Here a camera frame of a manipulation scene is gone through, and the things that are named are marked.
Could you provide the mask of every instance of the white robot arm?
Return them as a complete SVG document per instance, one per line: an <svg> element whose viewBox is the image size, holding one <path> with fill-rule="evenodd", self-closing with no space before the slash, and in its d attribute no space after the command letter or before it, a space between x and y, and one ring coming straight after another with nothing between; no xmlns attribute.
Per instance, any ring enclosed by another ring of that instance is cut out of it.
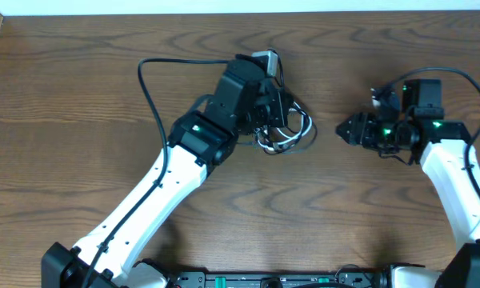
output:
<svg viewBox="0 0 480 288"><path fill-rule="evenodd" d="M457 251L466 243L480 239L480 197L464 168L463 140L429 142L423 151L423 171L430 178L454 232ZM470 149L473 175L480 186L480 166L475 150ZM441 272L415 266L396 267L391 271L393 288L433 288Z"/></svg>
<svg viewBox="0 0 480 288"><path fill-rule="evenodd" d="M96 264L97 272L101 273L108 269L113 274L112 281L118 286L138 287L139 282L145 282L146 279L144 278L128 279L127 276L144 246L153 237L160 225L190 192L200 187L205 181L206 165L200 166L196 161L197 157L181 146L169 148L169 165L162 183L126 220L114 239L110 241L106 252L102 254ZM163 153L160 153L146 176L126 196L114 212L87 236L74 244L81 250L78 254L81 260L88 265L91 264L98 248L111 230L151 188L160 174L162 163ZM165 286L166 279L156 270L148 276L151 285L153 285L155 279L158 286Z"/></svg>

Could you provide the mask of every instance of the wood grain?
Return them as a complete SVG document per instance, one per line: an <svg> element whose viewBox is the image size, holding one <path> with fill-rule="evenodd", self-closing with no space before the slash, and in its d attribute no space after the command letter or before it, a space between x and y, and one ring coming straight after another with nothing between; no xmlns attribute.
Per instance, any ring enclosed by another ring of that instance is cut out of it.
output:
<svg viewBox="0 0 480 288"><path fill-rule="evenodd" d="M420 167L349 147L334 128L369 109L371 86L412 68L453 66L480 82L480 12L6 18L0 286L39 286L50 245L73 245L155 160L160 142L135 73L140 58L232 58L267 47L280 51L286 84L316 120L316 144L280 157L238 147L142 256L212 271L444 268L454 240ZM223 69L146 66L165 126L213 92ZM474 129L474 89L441 77L448 118ZM480 139L476 147L480 159Z"/></svg>

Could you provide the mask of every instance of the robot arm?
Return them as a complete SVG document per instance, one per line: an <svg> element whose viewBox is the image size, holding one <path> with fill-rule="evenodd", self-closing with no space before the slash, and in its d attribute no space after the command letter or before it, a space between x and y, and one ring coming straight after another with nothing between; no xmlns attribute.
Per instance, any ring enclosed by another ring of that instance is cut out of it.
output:
<svg viewBox="0 0 480 288"><path fill-rule="evenodd" d="M95 267L101 273L108 269L116 284L125 284L127 275L144 246L176 206L206 179L206 165L198 165L197 157L181 146L169 148L169 165L162 184L126 220L114 236L106 252ZM81 252L78 257L90 264L101 243L133 205L151 188L158 178L163 163L163 153L150 168L143 180L126 196L119 206L74 247ZM164 277L160 277L165 286Z"/></svg>
<svg viewBox="0 0 480 288"><path fill-rule="evenodd" d="M168 166L161 183L153 187L162 171L163 151L117 209L71 250L59 243L52 245L42 258L42 287L80 287L84 279L90 279L90 287L167 284L166 277L153 268L149 273L139 272L136 277L129 277L144 246L176 206L233 153L239 134L287 126L290 106L294 103L289 92L273 84L278 66L275 52L237 55L227 63L214 95L200 98L209 100L204 112L193 109L201 104L197 102L174 123L167 143ZM118 226L148 190L151 194ZM109 238L108 245L103 246ZM95 255L99 258L91 270Z"/></svg>
<svg viewBox="0 0 480 288"><path fill-rule="evenodd" d="M420 161L441 199L454 232L457 251L465 243L475 243L480 239L480 198L464 168L465 149L466 143L463 140L429 142ZM474 177L480 186L480 165L474 148L470 150L470 161Z"/></svg>
<svg viewBox="0 0 480 288"><path fill-rule="evenodd" d="M428 70L447 70L467 78L480 92L479 85L469 75L451 68L432 67L413 70L397 79ZM422 165L434 184L457 246L457 256L442 272L418 266L394 266L387 271L389 286L411 287L480 287L480 167L474 148L467 143L473 138L462 122L445 121L441 107L441 82L416 79L404 82L402 108L393 91L393 84L372 90L372 100L378 114L352 115L340 124L336 133L351 145L375 150L381 158L396 158L411 165ZM396 154L410 150L411 158L403 161ZM468 170L474 176L471 181Z"/></svg>

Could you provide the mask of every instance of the wooden table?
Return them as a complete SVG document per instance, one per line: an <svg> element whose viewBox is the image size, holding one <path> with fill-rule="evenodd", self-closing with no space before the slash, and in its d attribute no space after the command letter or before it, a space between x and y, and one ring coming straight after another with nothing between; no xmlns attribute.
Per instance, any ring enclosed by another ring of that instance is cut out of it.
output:
<svg viewBox="0 0 480 288"><path fill-rule="evenodd" d="M316 271L346 263L441 269L454 239L419 166L350 147L334 128L369 88L420 66L480 82L480 12L6 18L0 37L0 286L38 286L41 256L91 231L161 148L138 84L144 57L232 58L276 48L318 140L304 154L237 147L143 257L171 269ZM149 64L168 129L224 66ZM435 77L427 74L423 77ZM471 131L480 98L440 74L447 117ZM476 144L480 159L480 139Z"/></svg>

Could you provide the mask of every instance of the white cable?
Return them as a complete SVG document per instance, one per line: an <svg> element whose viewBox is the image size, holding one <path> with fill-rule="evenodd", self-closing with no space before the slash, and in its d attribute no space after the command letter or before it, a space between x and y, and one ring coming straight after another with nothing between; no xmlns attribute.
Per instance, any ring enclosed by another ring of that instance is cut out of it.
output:
<svg viewBox="0 0 480 288"><path fill-rule="evenodd" d="M298 109L301 109L300 105L297 104L296 102L294 102L294 105L298 108ZM293 112L296 112L297 110L295 108L290 108L290 111L293 111ZM311 131L311 127L312 127L312 124L313 124L313 119L311 118L311 116L307 115L308 119L310 120L310 124L308 125L308 127L306 128L306 131L302 132L302 129L304 128L304 115L301 115L301 129L298 133L296 133L296 135L294 136L288 136L286 135L285 133L283 133L281 131L281 129L277 128L278 132L286 138L285 141L281 141L281 142L274 142L274 145L277 145L277 146L282 146L282 145L285 145L287 144L288 142L291 142L293 140L297 140L298 138L301 138L301 137L304 137L306 136L306 134L308 134L310 131ZM258 137L258 144L260 145L261 148L264 148L264 149L267 149L268 151L274 151L274 148L273 147L268 147L267 145L265 144L262 144L262 142L260 141L260 137Z"/></svg>
<svg viewBox="0 0 480 288"><path fill-rule="evenodd" d="M295 105L297 108L301 109L301 107L300 107L296 102L294 102L294 105ZM301 137L306 136L306 134L308 134L308 133L310 132L311 127L312 127L312 124L313 124L313 119L311 119L311 116L307 115L307 117L308 117L308 119L310 120L310 124L308 125L308 127L307 127L306 131L304 131L304 133L302 132L302 129L304 128L304 115L301 115L301 129L300 129L300 131L299 131L298 133L296 133L296 135L290 137L290 136L284 134L284 133L278 128L278 132L279 132L282 136L286 137L286 140L285 140L285 141L281 141L281 142L276 142L275 144L279 144L279 145L287 144L288 142L291 142L291 141L293 141L293 140L296 140L296 139L299 138L299 137L301 138Z"/></svg>

